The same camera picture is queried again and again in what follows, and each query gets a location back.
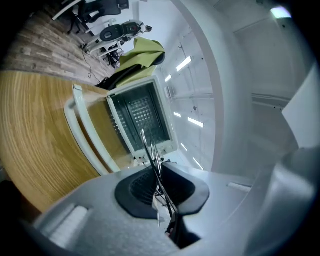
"cable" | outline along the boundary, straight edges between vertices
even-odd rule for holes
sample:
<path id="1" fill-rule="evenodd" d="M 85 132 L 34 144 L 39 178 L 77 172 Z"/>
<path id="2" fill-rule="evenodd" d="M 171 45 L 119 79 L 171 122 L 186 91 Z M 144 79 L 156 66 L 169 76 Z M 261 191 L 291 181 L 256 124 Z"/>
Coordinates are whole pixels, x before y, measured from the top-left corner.
<path id="1" fill-rule="evenodd" d="M 85 53 L 84 53 L 84 49 L 82 49 L 82 55 L 83 55 L 83 58 L 84 58 L 84 61 L 89 65 L 89 67 L 90 67 L 90 73 L 88 73 L 88 78 L 90 78 L 91 79 L 91 74 L 93 74 L 94 75 L 94 78 L 99 82 L 99 84 L 101 83 L 99 80 L 98 80 L 98 78 L 96 77 L 96 75 L 95 75 L 95 73 L 93 73 L 92 72 L 92 67 L 91 67 L 91 65 L 89 64 L 89 62 L 86 60 L 86 57 L 85 57 Z"/>

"desk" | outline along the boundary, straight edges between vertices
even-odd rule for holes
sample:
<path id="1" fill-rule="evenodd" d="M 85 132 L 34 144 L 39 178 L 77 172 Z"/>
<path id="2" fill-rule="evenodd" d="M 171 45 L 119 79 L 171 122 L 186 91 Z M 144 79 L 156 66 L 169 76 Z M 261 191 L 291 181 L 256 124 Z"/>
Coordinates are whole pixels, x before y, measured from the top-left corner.
<path id="1" fill-rule="evenodd" d="M 0 159 L 20 192 L 44 212 L 84 182 L 99 176 L 67 124 L 64 106 L 72 85 L 83 93 L 107 91 L 75 81 L 35 73 L 0 72 Z M 116 164 L 132 163 L 114 130 L 106 104 L 88 112 L 101 141 Z"/>

